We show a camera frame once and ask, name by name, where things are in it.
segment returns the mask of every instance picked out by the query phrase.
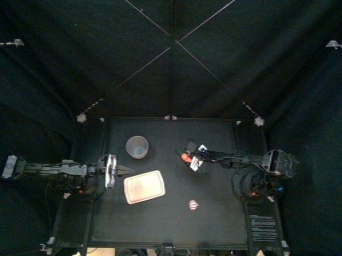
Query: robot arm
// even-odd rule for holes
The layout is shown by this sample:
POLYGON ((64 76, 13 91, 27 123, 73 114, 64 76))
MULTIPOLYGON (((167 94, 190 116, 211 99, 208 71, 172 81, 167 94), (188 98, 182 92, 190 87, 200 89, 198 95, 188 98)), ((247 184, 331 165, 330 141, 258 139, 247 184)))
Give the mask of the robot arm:
POLYGON ((8 156, 1 178, 17 180, 27 175, 55 176, 75 183, 75 188, 84 189, 87 178, 104 175, 104 187, 113 188, 115 177, 135 171, 118 165, 116 156, 105 155, 97 164, 79 164, 72 160, 63 160, 59 164, 28 163, 17 156, 8 156))

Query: red and white object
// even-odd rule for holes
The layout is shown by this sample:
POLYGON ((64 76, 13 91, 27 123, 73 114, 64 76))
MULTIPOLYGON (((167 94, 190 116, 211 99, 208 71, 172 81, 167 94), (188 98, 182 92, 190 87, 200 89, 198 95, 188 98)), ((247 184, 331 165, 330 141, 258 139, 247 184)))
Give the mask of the red and white object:
POLYGON ((195 210, 198 209, 198 207, 199 207, 198 202, 196 202, 195 200, 191 200, 191 201, 188 202, 188 208, 190 208, 190 210, 191 210, 191 211, 195 211, 195 210))

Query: black tent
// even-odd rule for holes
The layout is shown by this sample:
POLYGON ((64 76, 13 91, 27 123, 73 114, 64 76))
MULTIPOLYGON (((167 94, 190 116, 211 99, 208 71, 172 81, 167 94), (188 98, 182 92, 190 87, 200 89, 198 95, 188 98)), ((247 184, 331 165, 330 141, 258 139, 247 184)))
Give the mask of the black tent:
MULTIPOLYGON (((3 0, 0 13, 1 168, 68 159, 97 118, 260 117, 301 161, 279 202, 293 253, 342 254, 341 1, 3 0)), ((0 183, 0 253, 49 237, 44 184, 0 183)))

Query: white label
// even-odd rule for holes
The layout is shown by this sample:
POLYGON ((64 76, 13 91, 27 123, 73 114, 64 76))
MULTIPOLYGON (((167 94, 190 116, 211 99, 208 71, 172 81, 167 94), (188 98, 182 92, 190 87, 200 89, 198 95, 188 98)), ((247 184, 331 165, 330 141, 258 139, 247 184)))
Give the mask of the white label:
POLYGON ((203 161, 200 161, 195 156, 192 157, 192 161, 190 164, 190 168, 196 172, 199 166, 203 164, 203 161))

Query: white plate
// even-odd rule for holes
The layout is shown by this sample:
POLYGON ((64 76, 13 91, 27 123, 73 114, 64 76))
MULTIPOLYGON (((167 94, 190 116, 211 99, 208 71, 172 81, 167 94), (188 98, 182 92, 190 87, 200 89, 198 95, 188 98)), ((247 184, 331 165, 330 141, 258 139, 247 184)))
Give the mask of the white plate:
POLYGON ((124 194, 128 204, 136 204, 166 194, 160 171, 152 171, 124 179, 124 194))

